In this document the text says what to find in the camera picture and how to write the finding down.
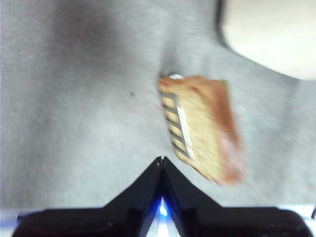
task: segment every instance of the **gray carpet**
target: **gray carpet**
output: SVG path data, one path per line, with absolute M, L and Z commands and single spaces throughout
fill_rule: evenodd
M 1 207 L 102 206 L 157 156 L 222 205 L 316 202 L 316 81 L 224 48 L 216 2 L 1 1 Z M 241 185 L 173 154 L 160 74 L 227 79 L 245 149 Z

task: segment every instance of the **black device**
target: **black device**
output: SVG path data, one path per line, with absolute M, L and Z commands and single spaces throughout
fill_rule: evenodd
M 312 237 L 302 218 L 292 211 L 220 206 L 166 157 L 156 158 L 106 206 L 32 213 L 21 219 L 13 236 L 144 237 L 161 197 L 181 237 Z

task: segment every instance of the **blue led light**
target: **blue led light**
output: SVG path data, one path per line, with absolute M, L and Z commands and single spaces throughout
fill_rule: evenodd
M 160 214 L 163 215 L 163 216 L 167 216 L 168 215 L 168 212 L 167 212 L 166 208 L 164 208 L 164 206 L 160 206 L 159 207 L 159 211 L 160 211 Z

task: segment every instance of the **white object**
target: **white object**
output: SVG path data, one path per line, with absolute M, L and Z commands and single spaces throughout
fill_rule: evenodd
M 235 52 L 297 79 L 316 79 L 315 0 L 227 0 L 221 30 Z

